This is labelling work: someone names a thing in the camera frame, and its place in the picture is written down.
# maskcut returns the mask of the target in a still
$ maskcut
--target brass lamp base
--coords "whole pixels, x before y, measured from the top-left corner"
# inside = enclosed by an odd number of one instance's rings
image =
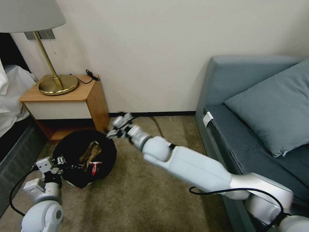
[[[61,87],[58,87],[53,76],[48,76],[39,84],[41,93],[50,96],[65,94],[76,89],[79,84],[77,77],[73,75],[59,75],[57,78],[61,79]]]

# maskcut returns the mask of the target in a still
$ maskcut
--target carpet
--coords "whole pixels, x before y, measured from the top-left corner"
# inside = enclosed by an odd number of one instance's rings
[[[156,119],[168,141],[205,153],[193,116]],[[141,117],[134,123],[153,136],[159,135],[150,118]],[[188,184],[143,161],[142,154],[127,140],[114,141],[117,160],[104,180],[84,189],[63,182],[64,220],[60,232],[232,231],[221,196],[190,194]],[[51,155],[54,148],[46,143],[39,158]],[[38,177],[40,173],[36,171],[26,181]],[[33,205],[32,198],[22,189],[13,202],[22,212]],[[20,231],[21,220],[8,207],[0,219],[0,231]]]

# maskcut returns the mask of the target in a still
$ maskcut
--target brass lamp stand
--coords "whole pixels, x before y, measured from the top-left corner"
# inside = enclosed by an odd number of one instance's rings
[[[52,75],[46,77],[40,84],[39,84],[39,90],[41,93],[45,95],[60,95],[68,93],[75,88],[77,88],[79,82],[78,79],[73,75],[60,75],[58,76],[51,60],[48,57],[48,54],[46,53],[46,50],[42,44],[40,35],[38,31],[33,32],[36,41],[39,44],[39,47],[46,59],[46,62],[48,63],[49,68],[51,69]]]

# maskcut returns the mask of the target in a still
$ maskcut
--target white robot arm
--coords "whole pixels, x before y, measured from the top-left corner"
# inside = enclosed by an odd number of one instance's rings
[[[115,129],[107,134],[107,138],[128,138],[146,161],[206,193],[244,200],[253,217],[265,225],[276,222],[280,232],[309,231],[309,218],[290,215],[293,200],[290,189],[255,173],[231,174],[212,158],[176,146],[163,137],[151,137],[132,124],[133,119],[129,113],[117,117],[113,122]],[[55,164],[50,158],[39,160],[36,165],[45,174],[45,183],[34,179],[25,184],[24,190],[34,197],[35,205],[23,218],[22,232],[56,232],[63,218],[60,176],[53,171]]]
[[[144,160],[204,192],[221,192],[230,199],[245,200],[247,211],[266,225],[277,220],[282,232],[309,231],[309,218],[291,216],[293,193],[285,186],[255,173],[234,175],[224,166],[189,148],[175,146],[162,137],[151,137],[132,124],[130,114],[113,122],[108,138],[127,137],[144,155]]]

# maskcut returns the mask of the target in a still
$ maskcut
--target white bedsheet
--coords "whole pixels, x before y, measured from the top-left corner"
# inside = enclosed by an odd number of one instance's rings
[[[29,116],[27,110],[19,102],[19,98],[37,81],[36,77],[17,65],[5,67],[7,87],[1,87],[0,80],[0,137],[6,133],[16,121]]]

